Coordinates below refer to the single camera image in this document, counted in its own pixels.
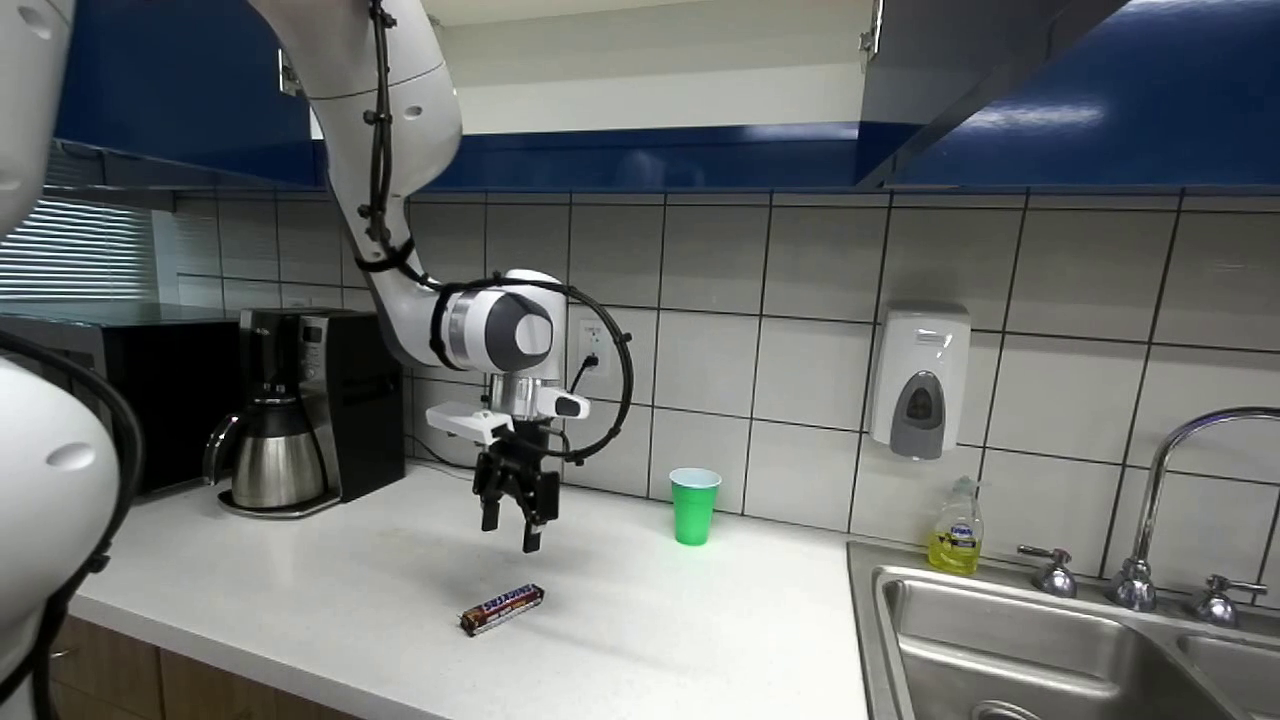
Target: sink faucet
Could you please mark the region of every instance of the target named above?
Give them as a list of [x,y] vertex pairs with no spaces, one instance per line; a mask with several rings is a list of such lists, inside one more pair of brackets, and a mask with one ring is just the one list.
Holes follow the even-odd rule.
[[1263,403],[1239,403],[1239,408],[1218,408],[1204,415],[1184,420],[1177,432],[1170,432],[1152,458],[1152,482],[1136,518],[1136,536],[1134,536],[1134,557],[1125,560],[1121,578],[1111,581],[1111,601],[1136,611],[1147,611],[1157,606],[1157,589],[1152,589],[1152,533],[1157,533],[1157,503],[1160,503],[1160,484],[1163,484],[1163,463],[1170,453],[1177,453],[1192,432],[1218,424],[1218,420],[1234,420],[1234,415],[1274,415],[1280,420],[1280,408],[1263,408]]

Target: white countertop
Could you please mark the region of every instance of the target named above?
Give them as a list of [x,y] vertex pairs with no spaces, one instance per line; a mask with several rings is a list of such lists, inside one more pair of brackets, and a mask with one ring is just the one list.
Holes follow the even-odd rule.
[[[457,627],[515,583],[550,601],[481,641]],[[840,536],[716,520],[682,549],[667,509],[570,490],[525,557],[521,511],[484,536],[439,469],[296,525],[210,490],[142,503],[71,611],[356,715],[870,715]]]

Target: faucet handle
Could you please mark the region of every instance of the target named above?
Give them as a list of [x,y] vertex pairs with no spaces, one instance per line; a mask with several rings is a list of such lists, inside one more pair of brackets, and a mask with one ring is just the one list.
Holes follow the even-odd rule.
[[1229,578],[1207,578],[1196,611],[1207,626],[1236,626],[1236,601],[1229,594],[1267,595],[1263,583],[1239,583],[1239,581],[1229,581]]
[[1045,589],[1052,595],[1076,595],[1076,578],[1070,571],[1074,553],[1064,553],[1064,549],[1028,549],[1028,543],[1021,543],[1017,553],[1032,557],[1032,560],[1047,560],[1047,567],[1035,571],[1035,589]]

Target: white tile wall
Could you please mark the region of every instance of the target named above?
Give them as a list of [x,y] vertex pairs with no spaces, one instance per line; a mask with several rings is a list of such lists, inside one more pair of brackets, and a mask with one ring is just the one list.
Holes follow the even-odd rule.
[[[609,491],[665,500],[667,469],[710,463],[729,511],[921,543],[939,491],[974,473],[997,557],[1070,543],[1098,571],[1109,536],[1109,564],[1125,557],[1160,432],[1222,403],[1280,403],[1278,195],[431,195],[410,216],[448,281],[525,262],[621,309],[639,408],[621,443],[570,469]],[[373,309],[328,195],[196,195],[153,227],[165,302]],[[962,305],[979,327],[964,450],[935,463],[858,436],[875,309],[914,302]],[[474,380],[418,384],[481,397]],[[570,429],[577,440],[604,424],[618,380],[590,377],[585,394],[600,415]],[[1280,594],[1274,432],[1229,424],[1173,458],[1204,478],[1160,500],[1157,571]],[[1111,518],[1121,463],[1136,469]]]
[[1121,463],[1141,369],[1141,343],[1011,335],[1001,364],[991,443]]
[[665,309],[759,312],[769,207],[667,207]]
[[748,518],[846,533],[858,436],[753,424]]

